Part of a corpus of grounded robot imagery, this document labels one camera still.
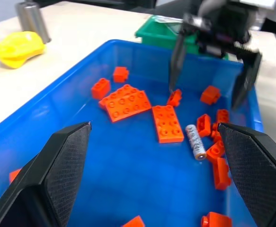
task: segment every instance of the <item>textured gripper pad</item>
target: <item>textured gripper pad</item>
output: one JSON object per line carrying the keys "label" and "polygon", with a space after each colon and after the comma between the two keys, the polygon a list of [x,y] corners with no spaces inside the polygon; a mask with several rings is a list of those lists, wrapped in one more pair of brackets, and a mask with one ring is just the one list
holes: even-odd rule
{"label": "textured gripper pad", "polygon": [[67,138],[46,177],[46,188],[62,227],[67,226],[83,175],[88,127],[82,127]]}
{"label": "textured gripper pad", "polygon": [[258,227],[276,212],[276,166],[251,136],[221,125],[231,175]]}

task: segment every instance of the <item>table surface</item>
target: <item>table surface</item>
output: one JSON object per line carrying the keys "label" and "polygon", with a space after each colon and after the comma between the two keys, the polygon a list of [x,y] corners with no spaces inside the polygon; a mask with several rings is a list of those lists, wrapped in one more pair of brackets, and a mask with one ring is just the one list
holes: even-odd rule
{"label": "table surface", "polygon": [[[107,40],[140,42],[134,33],[150,16],[65,1],[42,14],[52,38],[46,53],[16,70],[0,63],[0,122]],[[0,22],[0,40],[16,31],[16,17]],[[263,53],[256,90],[265,133],[276,142],[276,37],[253,31],[250,47]]]}

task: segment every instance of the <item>battery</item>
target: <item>battery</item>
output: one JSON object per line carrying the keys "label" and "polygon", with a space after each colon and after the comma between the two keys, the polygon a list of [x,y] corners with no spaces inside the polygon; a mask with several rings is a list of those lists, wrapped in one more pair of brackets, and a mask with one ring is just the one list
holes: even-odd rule
{"label": "battery", "polygon": [[206,151],[204,149],[204,145],[201,141],[201,138],[198,133],[198,130],[196,129],[196,126],[193,124],[190,124],[186,126],[185,131],[189,138],[189,143],[193,150],[195,159],[198,161],[204,160],[206,158]]}

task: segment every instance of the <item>robotic arm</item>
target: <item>robotic arm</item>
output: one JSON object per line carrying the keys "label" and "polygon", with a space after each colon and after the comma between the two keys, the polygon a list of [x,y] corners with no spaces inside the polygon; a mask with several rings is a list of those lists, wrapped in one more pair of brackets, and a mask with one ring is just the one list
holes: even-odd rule
{"label": "robotic arm", "polygon": [[200,53],[223,58],[225,53],[243,60],[243,70],[238,75],[232,94],[233,109],[241,105],[252,89],[258,74],[262,55],[243,45],[250,40],[249,27],[258,8],[231,0],[205,0],[199,16],[185,13],[169,66],[169,90],[172,92],[179,78],[186,55],[184,40],[197,34]]}

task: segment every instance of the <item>green plastic bin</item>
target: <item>green plastic bin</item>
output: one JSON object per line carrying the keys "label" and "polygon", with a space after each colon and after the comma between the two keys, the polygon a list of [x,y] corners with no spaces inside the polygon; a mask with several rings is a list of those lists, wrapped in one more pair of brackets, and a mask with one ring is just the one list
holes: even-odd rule
{"label": "green plastic bin", "polygon": [[[177,35],[174,34],[166,24],[157,23],[155,16],[150,17],[135,33],[136,37],[142,38],[143,44],[173,49]],[[191,35],[185,40],[187,52],[199,54],[198,46],[195,45],[196,35]]]}

